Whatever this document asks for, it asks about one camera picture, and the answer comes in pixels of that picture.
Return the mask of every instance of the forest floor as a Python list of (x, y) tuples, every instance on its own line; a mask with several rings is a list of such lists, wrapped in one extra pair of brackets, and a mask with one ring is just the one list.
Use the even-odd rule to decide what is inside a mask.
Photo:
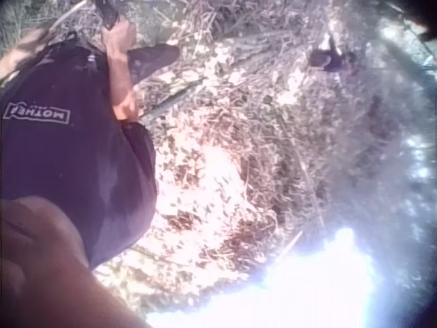
[[(384, 102), (384, 67), (368, 56), (375, 26), (353, 3), (117, 1), (137, 26), (138, 46), (181, 49), (178, 62), (136, 86), (157, 153), (152, 227), (96, 269), (132, 309), (193, 308), (257, 279), (296, 242), (304, 249), (323, 239), (333, 176), (356, 185), (375, 174), (401, 134), (387, 114), (399, 104)], [(1, 52), (67, 7), (57, 0), (4, 7)], [(75, 29), (99, 45), (100, 27), (87, 4), (57, 40)], [(328, 30), (342, 51), (356, 53), (354, 72), (308, 67)]]

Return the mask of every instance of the person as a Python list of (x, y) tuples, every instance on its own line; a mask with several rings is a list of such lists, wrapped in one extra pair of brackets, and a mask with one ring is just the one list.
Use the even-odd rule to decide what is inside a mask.
[(0, 102), (2, 327), (146, 327), (91, 271), (155, 212), (155, 151), (128, 65), (135, 26), (104, 28), (106, 54), (50, 38), (35, 29), (0, 61), (0, 77), (25, 63)]
[(329, 34), (329, 49), (314, 49), (309, 56), (309, 65), (324, 72), (340, 72), (354, 67), (356, 55), (352, 52), (339, 53), (334, 37)]

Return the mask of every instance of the hand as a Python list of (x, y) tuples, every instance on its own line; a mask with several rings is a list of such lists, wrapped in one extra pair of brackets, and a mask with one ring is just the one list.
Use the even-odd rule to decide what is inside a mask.
[(39, 53), (55, 37), (54, 31), (50, 27), (55, 19), (42, 23), (26, 33), (15, 45), (17, 51), (24, 51), (30, 55)]
[(102, 29), (102, 42), (108, 53), (126, 54), (137, 40), (135, 24), (120, 16), (112, 30)]
[(4, 79), (26, 61), (35, 57), (55, 37), (50, 27), (54, 20), (39, 25), (22, 37), (17, 44), (0, 59), (0, 79)]

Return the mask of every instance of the twig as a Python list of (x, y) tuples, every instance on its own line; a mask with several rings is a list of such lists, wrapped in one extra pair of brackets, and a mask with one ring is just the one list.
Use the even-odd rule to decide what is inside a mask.
[(160, 102), (158, 105), (152, 108), (152, 110), (148, 113), (146, 113), (147, 116), (152, 116), (153, 118), (157, 118), (158, 116), (162, 115), (166, 112), (170, 107), (180, 103), (183, 101), (186, 97), (190, 96), (194, 91), (197, 90), (197, 87), (201, 85), (201, 82), (203, 79), (200, 79), (196, 82), (191, 83), (184, 89), (176, 92), (175, 94), (172, 94), (170, 97), (166, 98), (162, 102)]
[(70, 10), (68, 10), (65, 14), (59, 17), (52, 26), (50, 26), (49, 32), (53, 32), (56, 27), (58, 27), (64, 20), (66, 20), (71, 14), (75, 13), (79, 9), (81, 9), (84, 5), (86, 5), (88, 0), (82, 0), (78, 4), (74, 5)]
[(291, 135), (289, 135), (289, 133), (287, 131), (287, 125), (285, 124), (284, 118), (282, 117), (282, 115), (280, 113), (277, 114), (277, 118), (278, 118), (278, 121), (279, 121), (282, 129), (283, 129), (283, 133), (285, 134), (286, 137), (288, 137), (290, 139), (290, 143), (292, 144), (294, 154), (296, 155), (296, 157), (299, 161), (300, 170), (302, 171), (303, 177), (305, 179), (305, 183), (307, 184), (307, 188), (311, 194), (311, 202), (313, 203), (313, 207), (315, 208), (315, 210), (318, 214), (320, 226), (322, 227), (322, 230), (325, 231), (325, 223), (323, 220), (322, 211), (320, 210), (317, 198), (315, 196), (314, 186), (313, 186), (313, 183), (308, 175), (307, 166), (305, 165), (305, 163), (303, 161), (302, 155), (300, 155), (300, 152), (296, 146), (296, 142), (294, 141), (294, 138)]
[(235, 41), (247, 41), (256, 40), (258, 38), (273, 38), (279, 36), (289, 36), (293, 31), (291, 29), (280, 29), (277, 31), (265, 31), (261, 33), (250, 34), (248, 36), (237, 36), (235, 38), (224, 38), (222, 42), (235, 42)]
[(276, 263), (282, 261), (282, 259), (290, 252), (290, 250), (298, 242), (299, 238), (302, 236), (303, 231), (301, 230), (293, 239), (288, 243), (287, 246), (282, 250), (278, 257), (274, 260)]
[(136, 249), (136, 248), (133, 248), (133, 247), (128, 248), (126, 251), (135, 251), (135, 252), (137, 252), (137, 253), (139, 253), (141, 255), (147, 256), (148, 258), (151, 258), (151, 259), (153, 259), (155, 261), (166, 262), (166, 263), (169, 263), (169, 264), (175, 264), (175, 265), (178, 265), (180, 267), (188, 267), (188, 268), (193, 268), (194, 267), (193, 265), (170, 261), (170, 260), (167, 260), (167, 259), (162, 258), (160, 256), (157, 256), (157, 255), (154, 255), (154, 254), (150, 254), (150, 253), (147, 253), (145, 251), (140, 251), (139, 249)]
[(163, 12), (161, 12), (157, 7), (153, 7), (153, 11), (155, 13), (157, 13), (159, 16), (161, 16), (161, 18), (164, 19), (164, 21), (167, 21), (169, 23), (172, 23), (172, 20), (170, 18), (168, 18), (167, 16), (164, 15)]

